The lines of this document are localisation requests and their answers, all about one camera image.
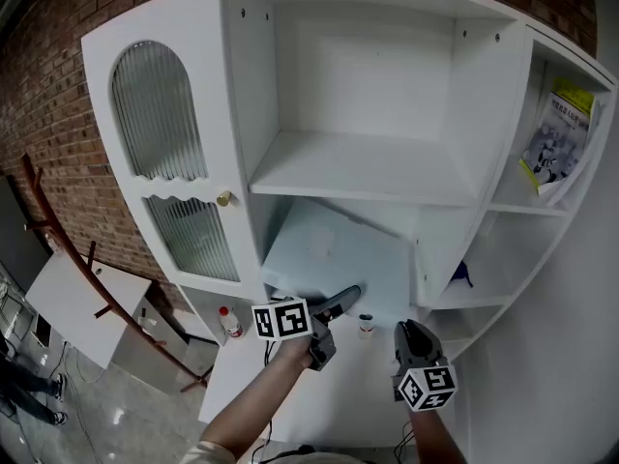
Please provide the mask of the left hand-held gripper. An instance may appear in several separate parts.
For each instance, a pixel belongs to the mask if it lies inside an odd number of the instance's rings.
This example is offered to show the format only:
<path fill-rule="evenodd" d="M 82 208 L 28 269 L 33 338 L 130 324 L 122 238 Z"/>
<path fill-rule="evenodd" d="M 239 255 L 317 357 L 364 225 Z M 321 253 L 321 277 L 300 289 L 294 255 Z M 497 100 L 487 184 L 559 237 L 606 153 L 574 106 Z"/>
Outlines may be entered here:
<path fill-rule="evenodd" d="M 309 368 L 321 371 L 337 352 L 329 322 L 344 314 L 361 295 L 361 287 L 353 285 L 322 303 L 308 305 L 305 299 L 286 298 L 254 305 L 251 314 L 256 337 L 275 342 L 308 336 Z"/>

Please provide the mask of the person's left hand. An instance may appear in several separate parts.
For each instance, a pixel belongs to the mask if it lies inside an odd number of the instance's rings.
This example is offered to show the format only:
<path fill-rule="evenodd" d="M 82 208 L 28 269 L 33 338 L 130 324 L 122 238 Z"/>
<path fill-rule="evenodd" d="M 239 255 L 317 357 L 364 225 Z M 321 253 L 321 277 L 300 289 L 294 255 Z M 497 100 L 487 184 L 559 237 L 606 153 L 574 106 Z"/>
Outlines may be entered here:
<path fill-rule="evenodd" d="M 304 370 L 312 365 L 310 354 L 310 336 L 300 336 L 283 341 L 276 353 L 276 359 L 287 366 Z"/>

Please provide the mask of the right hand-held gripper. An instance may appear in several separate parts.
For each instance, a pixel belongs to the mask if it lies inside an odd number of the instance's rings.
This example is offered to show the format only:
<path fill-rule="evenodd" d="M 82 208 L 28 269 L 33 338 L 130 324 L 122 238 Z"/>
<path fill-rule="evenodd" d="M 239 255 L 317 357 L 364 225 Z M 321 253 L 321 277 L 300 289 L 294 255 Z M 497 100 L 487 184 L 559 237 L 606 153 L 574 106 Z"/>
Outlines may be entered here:
<path fill-rule="evenodd" d="M 457 374 L 443 357 L 438 337 L 414 320 L 408 321 L 408 331 L 406 323 L 399 321 L 394 345 L 396 359 L 401 362 L 392 377 L 395 401 L 404 401 L 411 412 L 446 406 L 457 392 Z"/>

